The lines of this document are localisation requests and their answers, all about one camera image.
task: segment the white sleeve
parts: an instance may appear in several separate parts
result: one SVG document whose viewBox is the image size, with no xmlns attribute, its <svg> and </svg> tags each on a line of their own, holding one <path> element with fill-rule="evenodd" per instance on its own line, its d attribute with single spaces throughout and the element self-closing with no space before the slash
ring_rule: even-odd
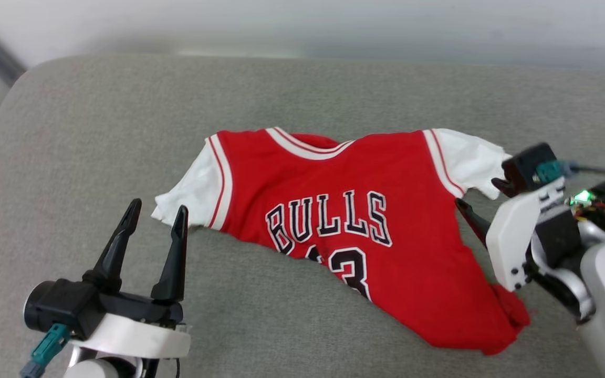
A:
<svg viewBox="0 0 605 378">
<path fill-rule="evenodd" d="M 215 135 L 206 139 L 204 148 L 183 175 L 181 181 L 168 193 L 155 197 L 155 203 L 158 206 L 151 217 L 162 221 L 166 225 L 172 225 L 179 206 L 184 205 L 188 208 L 188 226 L 202 225 L 221 229 L 225 214 L 220 225 L 216 222 L 216 218 L 218 208 L 227 206 L 221 206 L 221 203 L 219 203 L 219 201 L 222 202 L 226 199 L 225 192 L 227 188 L 225 187 L 221 165 L 216 158 L 219 153 L 216 151 L 215 154 L 214 149 L 220 150 L 220 158 L 225 158 L 225 155 L 223 155 L 220 144 L 218 148 L 216 148 L 216 144 L 218 144 L 218 138 Z"/>
<path fill-rule="evenodd" d="M 510 158 L 501 146 L 449 129 L 424 131 L 440 181 L 457 198 L 475 187 L 495 200 L 500 191 L 494 177 L 504 179 L 501 163 Z"/>
</svg>

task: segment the t-shirt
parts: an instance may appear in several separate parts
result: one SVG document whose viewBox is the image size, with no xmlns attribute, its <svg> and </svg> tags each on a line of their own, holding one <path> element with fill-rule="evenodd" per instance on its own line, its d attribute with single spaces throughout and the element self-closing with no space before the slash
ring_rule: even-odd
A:
<svg viewBox="0 0 605 378">
<path fill-rule="evenodd" d="M 221 131 L 153 217 L 180 205 L 204 225 L 336 277 L 435 347 L 495 354 L 529 324 L 515 294 L 490 285 L 455 217 L 475 187 L 495 199 L 508 155 L 447 129 L 337 143 L 279 128 Z"/>
</svg>

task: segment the basketball jersey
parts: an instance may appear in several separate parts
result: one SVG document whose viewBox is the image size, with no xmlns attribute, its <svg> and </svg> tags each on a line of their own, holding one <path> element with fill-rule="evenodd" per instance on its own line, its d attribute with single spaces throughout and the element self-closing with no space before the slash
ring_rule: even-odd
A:
<svg viewBox="0 0 605 378">
<path fill-rule="evenodd" d="M 204 225 L 331 272 L 435 347 L 495 354 L 528 325 L 463 245 L 455 198 L 498 196 L 502 148 L 447 129 L 337 143 L 279 128 L 209 137 L 185 177 L 156 197 Z"/>
</svg>

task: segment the gray table surface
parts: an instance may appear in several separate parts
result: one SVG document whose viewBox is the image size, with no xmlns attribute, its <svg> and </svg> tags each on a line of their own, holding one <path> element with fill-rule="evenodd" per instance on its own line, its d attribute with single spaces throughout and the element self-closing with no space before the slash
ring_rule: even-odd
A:
<svg viewBox="0 0 605 378">
<path fill-rule="evenodd" d="M 78 280 L 141 197 L 122 277 L 124 290 L 148 294 L 169 242 L 147 217 L 153 197 L 213 132 L 274 126 L 339 141 L 447 127 L 510 153 L 548 141 L 561 158 L 605 165 L 605 72 L 155 55 L 32 69 L 0 109 L 0 376 L 15 375 L 41 338 L 22 321 L 31 288 Z M 491 216 L 504 199 L 467 200 Z M 491 277 L 487 253 L 461 230 Z M 535 285 L 519 293 L 533 325 L 486 357 L 428 346 L 309 261 L 206 229 L 191 233 L 188 253 L 182 376 L 598 376 L 572 319 Z M 48 376 L 66 362 L 63 352 Z"/>
</svg>

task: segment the green led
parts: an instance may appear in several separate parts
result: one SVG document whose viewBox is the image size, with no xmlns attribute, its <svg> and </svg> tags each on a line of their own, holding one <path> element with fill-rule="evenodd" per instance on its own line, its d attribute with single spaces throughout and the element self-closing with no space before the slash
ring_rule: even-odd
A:
<svg viewBox="0 0 605 378">
<path fill-rule="evenodd" d="M 591 200 L 592 194 L 588 191 L 582 191 L 579 194 L 576 194 L 576 196 L 573 198 L 576 199 L 577 201 L 587 202 L 587 201 Z"/>
</svg>

